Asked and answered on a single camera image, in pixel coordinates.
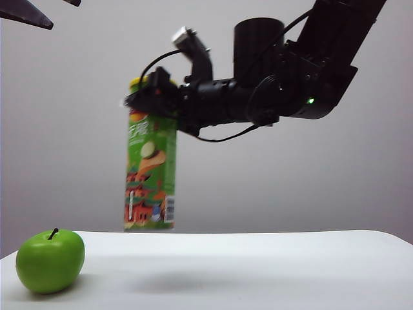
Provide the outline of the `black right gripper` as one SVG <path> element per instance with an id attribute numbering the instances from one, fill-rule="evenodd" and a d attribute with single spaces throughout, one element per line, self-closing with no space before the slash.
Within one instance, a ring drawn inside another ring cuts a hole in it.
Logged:
<path id="1" fill-rule="evenodd" d="M 161 116 L 177 121 L 177 128 L 191 136 L 199 136 L 200 128 L 190 124 L 184 110 L 183 95 L 180 88 L 170 80 L 170 74 L 157 67 L 148 76 L 147 90 L 139 90 L 127 95 L 123 105 L 130 109 Z"/>

